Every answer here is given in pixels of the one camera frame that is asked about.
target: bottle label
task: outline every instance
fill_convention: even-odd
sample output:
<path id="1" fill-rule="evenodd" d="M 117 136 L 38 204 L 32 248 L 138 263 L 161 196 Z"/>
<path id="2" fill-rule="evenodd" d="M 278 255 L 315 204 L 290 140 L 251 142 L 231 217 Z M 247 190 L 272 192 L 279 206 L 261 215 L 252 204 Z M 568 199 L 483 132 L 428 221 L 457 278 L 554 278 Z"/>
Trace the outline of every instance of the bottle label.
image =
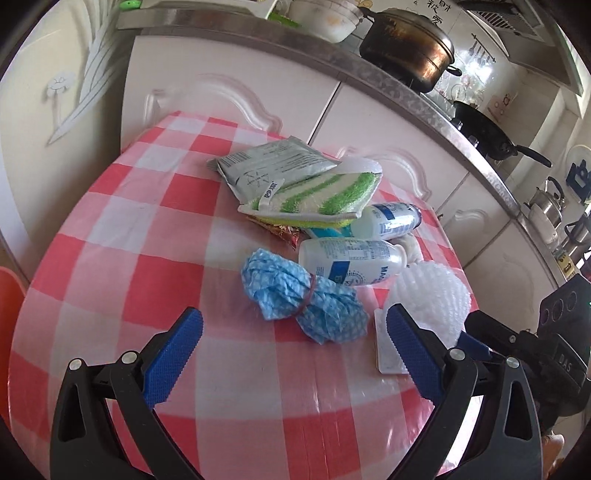
<path id="1" fill-rule="evenodd" d="M 418 227 L 421 223 L 421 215 L 414 205 L 402 202 L 379 203 L 372 205 L 374 215 L 379 217 L 378 229 L 380 236 L 395 238 L 403 236 Z"/>
<path id="2" fill-rule="evenodd" d="M 330 267 L 329 280 L 335 283 L 343 283 L 347 278 L 349 265 L 351 265 L 351 262 L 333 262 Z"/>
<path id="3" fill-rule="evenodd" d="M 328 278 L 335 283 L 347 286 L 372 284 L 390 276 L 388 265 L 377 267 L 370 263 L 390 259 L 388 244 L 381 240 L 325 239 L 321 245 L 326 257 L 333 260 Z"/>

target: stainless steel countertop edge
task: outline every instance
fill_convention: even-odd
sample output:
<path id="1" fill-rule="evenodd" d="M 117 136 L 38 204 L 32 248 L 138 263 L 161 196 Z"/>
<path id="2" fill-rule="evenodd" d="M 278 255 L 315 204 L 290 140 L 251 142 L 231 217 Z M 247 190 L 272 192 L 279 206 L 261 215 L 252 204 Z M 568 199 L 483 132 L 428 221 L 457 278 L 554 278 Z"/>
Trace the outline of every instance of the stainless steel countertop edge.
<path id="1" fill-rule="evenodd" d="M 564 275 L 550 250 L 492 166 L 427 100 L 361 57 L 276 22 L 199 6 L 121 12 L 117 28 L 142 30 L 144 35 L 198 37 L 252 47 L 296 61 L 360 90 L 417 126 L 474 175 L 530 238 L 557 284 L 564 283 Z"/>

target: cooking pot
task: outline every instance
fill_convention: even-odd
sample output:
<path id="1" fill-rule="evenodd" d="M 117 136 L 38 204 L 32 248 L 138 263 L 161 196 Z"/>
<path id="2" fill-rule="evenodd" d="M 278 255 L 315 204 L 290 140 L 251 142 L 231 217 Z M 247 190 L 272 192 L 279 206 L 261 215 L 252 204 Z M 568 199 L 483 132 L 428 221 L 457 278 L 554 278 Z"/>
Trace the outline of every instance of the cooking pot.
<path id="1" fill-rule="evenodd" d="M 423 16 L 399 8 L 374 13 L 359 7 L 373 25 L 359 46 L 359 54 L 417 92 L 427 93 L 454 62 L 453 43 L 445 32 Z"/>
<path id="2" fill-rule="evenodd" d="M 579 220 L 564 227 L 564 233 L 566 238 L 560 244 L 560 248 L 576 265 L 591 246 L 591 219 L 586 213 L 582 214 Z"/>

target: white bowl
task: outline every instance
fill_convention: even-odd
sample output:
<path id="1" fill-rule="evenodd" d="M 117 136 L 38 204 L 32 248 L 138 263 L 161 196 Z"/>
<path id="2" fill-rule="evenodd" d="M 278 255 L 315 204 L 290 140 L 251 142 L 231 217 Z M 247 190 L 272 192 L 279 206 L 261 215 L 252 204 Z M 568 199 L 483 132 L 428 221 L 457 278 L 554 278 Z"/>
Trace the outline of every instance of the white bowl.
<path id="1" fill-rule="evenodd" d="M 550 249 L 553 249 L 558 245 L 558 232 L 539 205 L 534 204 L 531 206 L 527 218 L 534 225 L 535 229 L 542 237 L 542 240 L 548 247 L 550 247 Z"/>
<path id="2" fill-rule="evenodd" d="M 338 43 L 355 30 L 363 14 L 346 0 L 294 0 L 287 17 L 315 37 Z"/>

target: frying pan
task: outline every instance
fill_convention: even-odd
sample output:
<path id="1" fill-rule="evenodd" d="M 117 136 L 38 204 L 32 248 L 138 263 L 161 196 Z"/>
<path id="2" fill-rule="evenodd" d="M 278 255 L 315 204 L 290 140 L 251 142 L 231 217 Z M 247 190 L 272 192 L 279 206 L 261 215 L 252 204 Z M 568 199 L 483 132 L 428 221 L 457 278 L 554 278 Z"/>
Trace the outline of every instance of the frying pan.
<path id="1" fill-rule="evenodd" d="M 458 100 L 453 104 L 456 107 L 454 119 L 462 123 L 460 132 L 466 138 L 475 137 L 478 140 L 476 149 L 483 157 L 489 156 L 493 160 L 501 161 L 512 155 L 523 153 L 526 157 L 533 158 L 548 168 L 552 167 L 552 162 L 542 154 L 523 145 L 515 145 L 484 113 Z"/>

